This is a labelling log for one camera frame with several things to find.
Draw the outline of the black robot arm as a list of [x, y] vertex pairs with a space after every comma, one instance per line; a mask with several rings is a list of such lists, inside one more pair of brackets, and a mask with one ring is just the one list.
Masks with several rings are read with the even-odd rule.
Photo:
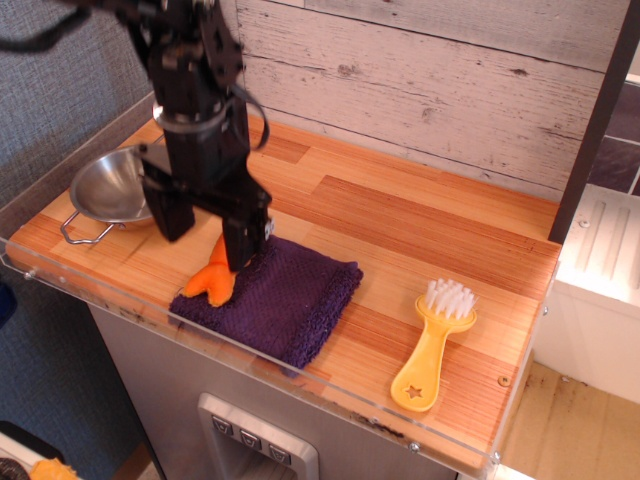
[[138, 147], [147, 205], [162, 235], [182, 237], [204, 209], [222, 220], [231, 271], [258, 253], [271, 231], [270, 194], [251, 176], [248, 105], [238, 83], [242, 46], [217, 1], [79, 1], [124, 24], [155, 95], [164, 147]]

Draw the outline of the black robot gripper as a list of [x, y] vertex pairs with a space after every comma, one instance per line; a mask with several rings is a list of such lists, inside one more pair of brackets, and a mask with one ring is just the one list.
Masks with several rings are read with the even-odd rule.
[[161, 234], [179, 240], [195, 224], [193, 208], [223, 222], [227, 261], [241, 271], [272, 232], [271, 196], [248, 172], [251, 150], [244, 111], [225, 107], [206, 121], [153, 109], [165, 146], [140, 146], [147, 206]]

